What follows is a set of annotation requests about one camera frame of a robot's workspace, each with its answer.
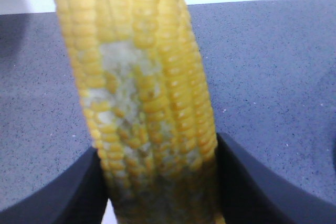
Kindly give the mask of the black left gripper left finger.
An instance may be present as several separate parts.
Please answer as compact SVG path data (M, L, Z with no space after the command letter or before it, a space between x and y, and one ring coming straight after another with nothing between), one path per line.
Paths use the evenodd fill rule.
M1 223L101 223L108 196L96 150L29 197L1 211Z

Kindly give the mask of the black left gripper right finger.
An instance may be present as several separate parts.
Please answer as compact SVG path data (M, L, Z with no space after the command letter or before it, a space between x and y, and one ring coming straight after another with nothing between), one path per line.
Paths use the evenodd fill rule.
M227 133L217 134L222 214L227 223L335 223L335 204L277 175Z

